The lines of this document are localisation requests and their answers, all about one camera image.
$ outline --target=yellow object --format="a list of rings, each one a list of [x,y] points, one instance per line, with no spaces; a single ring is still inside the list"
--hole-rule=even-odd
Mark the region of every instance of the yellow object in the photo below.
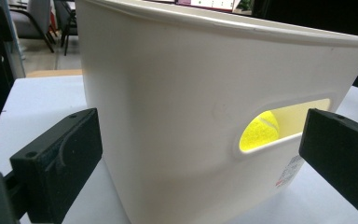
[[[253,119],[241,136],[240,150],[263,146],[279,138],[278,121],[271,111],[265,111]]]

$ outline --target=floor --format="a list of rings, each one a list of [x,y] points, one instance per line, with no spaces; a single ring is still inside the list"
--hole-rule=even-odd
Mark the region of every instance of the floor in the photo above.
[[[78,36],[69,36],[68,50],[64,56],[60,39],[55,37],[54,53],[51,53],[43,40],[20,39],[20,47],[25,57],[22,65],[25,74],[41,70],[81,69]]]

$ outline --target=white surface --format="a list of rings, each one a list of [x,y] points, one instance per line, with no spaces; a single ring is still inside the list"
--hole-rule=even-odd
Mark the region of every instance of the white surface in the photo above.
[[[325,98],[336,111],[358,74],[358,36],[148,1],[77,0],[76,13],[87,102],[133,224],[221,223],[279,192],[302,127],[241,152],[246,125]]]
[[[8,158],[59,120],[86,108],[81,77],[18,79],[0,118],[0,172]],[[358,121],[358,89],[338,114]],[[29,223],[25,216],[21,223]],[[64,224],[128,224],[104,161],[91,175]],[[288,189],[227,224],[358,224],[358,212],[305,164]]]

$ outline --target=white table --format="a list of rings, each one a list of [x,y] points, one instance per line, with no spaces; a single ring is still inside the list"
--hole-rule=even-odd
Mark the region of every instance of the white table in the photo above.
[[[82,76],[18,79],[0,117],[0,172],[6,175],[11,170],[11,155],[67,115],[85,108]],[[351,88],[337,113],[358,122],[358,88]],[[30,223],[28,217],[21,223]],[[104,160],[63,223],[130,223]],[[288,189],[228,222],[237,223],[358,224],[358,212],[305,164]]]

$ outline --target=chair leg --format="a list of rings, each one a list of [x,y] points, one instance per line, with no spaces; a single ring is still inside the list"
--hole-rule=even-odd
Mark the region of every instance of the chair leg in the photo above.
[[[57,36],[57,31],[56,29],[54,29],[54,27],[52,25],[49,26],[49,29],[51,30],[51,32],[55,35],[55,37],[58,37]]]
[[[69,24],[65,26],[61,34],[61,48],[63,47],[63,43],[65,42],[66,36],[69,34]]]
[[[45,40],[46,44],[48,45],[48,48],[50,49],[51,53],[54,53],[54,49],[51,46],[50,42],[48,42],[48,38],[45,35],[43,37],[44,37],[43,39]]]
[[[69,42],[69,35],[66,36],[66,41],[65,41],[65,53],[63,54],[64,56],[66,56],[66,51],[68,50],[68,42]]]
[[[50,34],[50,32],[46,33],[46,36],[48,37],[48,40],[50,41],[51,44],[56,44],[53,36]]]

